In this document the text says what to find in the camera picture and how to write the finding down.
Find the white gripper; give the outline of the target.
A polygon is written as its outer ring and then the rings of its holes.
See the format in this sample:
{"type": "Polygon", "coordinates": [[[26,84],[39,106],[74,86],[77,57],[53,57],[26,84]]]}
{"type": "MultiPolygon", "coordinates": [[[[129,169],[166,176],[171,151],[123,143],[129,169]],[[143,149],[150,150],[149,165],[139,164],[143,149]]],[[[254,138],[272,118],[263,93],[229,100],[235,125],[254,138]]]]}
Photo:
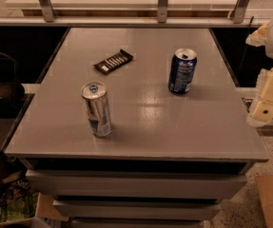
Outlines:
{"type": "MultiPolygon", "coordinates": [[[[253,47],[265,45],[266,55],[273,59],[273,17],[269,24],[261,25],[248,35],[245,42],[253,47]]],[[[262,127],[273,120],[273,67],[270,70],[261,70],[256,89],[246,120],[251,126],[262,127]]]]}

